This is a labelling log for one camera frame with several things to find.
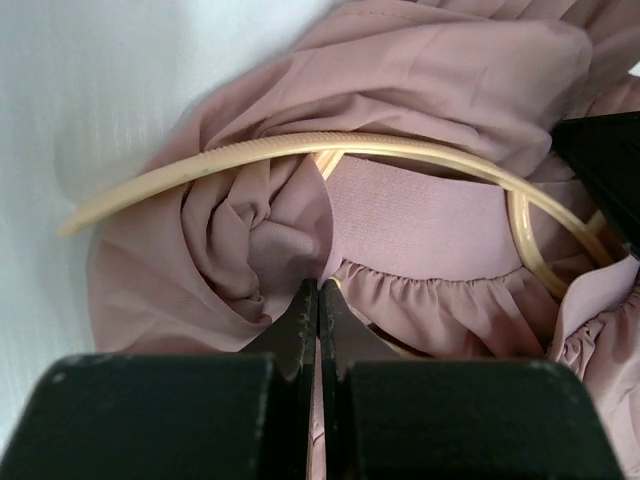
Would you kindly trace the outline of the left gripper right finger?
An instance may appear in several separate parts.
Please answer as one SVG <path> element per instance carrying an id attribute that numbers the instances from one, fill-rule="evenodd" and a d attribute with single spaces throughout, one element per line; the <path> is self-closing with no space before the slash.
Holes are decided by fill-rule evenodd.
<path id="1" fill-rule="evenodd" d="M 586 389 L 542 360 L 407 359 L 349 309 L 318 300 L 331 479 L 619 479 Z"/>

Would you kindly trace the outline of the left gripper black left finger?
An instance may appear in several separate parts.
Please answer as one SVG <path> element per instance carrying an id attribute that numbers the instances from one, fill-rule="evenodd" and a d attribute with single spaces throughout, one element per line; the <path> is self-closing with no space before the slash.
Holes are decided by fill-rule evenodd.
<path id="1" fill-rule="evenodd" d="M 41 376 L 5 479 L 305 479 L 319 292 L 227 354 L 68 356 Z"/>

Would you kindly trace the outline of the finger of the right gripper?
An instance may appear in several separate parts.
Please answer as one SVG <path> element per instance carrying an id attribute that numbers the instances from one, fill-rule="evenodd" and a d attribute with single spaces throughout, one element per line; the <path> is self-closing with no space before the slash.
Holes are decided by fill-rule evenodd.
<path id="1" fill-rule="evenodd" d="M 623 247 L 639 257 L 639 114 L 565 120 L 552 150 L 573 170 Z"/>

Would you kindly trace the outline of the beige wooden hanger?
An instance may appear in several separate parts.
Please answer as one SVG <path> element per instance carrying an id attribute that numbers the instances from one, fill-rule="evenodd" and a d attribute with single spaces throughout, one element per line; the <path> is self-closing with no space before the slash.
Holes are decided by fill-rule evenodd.
<path id="1" fill-rule="evenodd" d="M 152 170 L 60 231 L 107 221 L 89 274 L 103 352 L 235 349 L 308 278 L 410 357 L 571 363 L 611 342 L 637 272 L 582 197 L 433 143 L 299 133 Z"/>

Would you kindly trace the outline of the dusty pink pleated skirt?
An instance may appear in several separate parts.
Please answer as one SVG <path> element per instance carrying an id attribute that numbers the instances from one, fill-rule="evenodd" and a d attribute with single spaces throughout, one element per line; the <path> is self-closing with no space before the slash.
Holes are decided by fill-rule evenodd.
<path id="1" fill-rule="evenodd" d="M 635 1 L 357 1 L 288 55 L 208 97 L 149 163 L 309 131 L 425 138 L 495 163 L 582 220 L 595 211 L 551 152 L 567 118 L 636 110 Z M 88 272 L 96 348 L 242 349 L 300 283 L 335 279 L 396 347 L 440 359 L 543 357 L 589 390 L 625 475 L 639 475 L 639 264 L 594 269 L 532 215 L 555 298 L 522 264 L 503 191 L 403 159 L 264 161 L 113 216 Z"/>

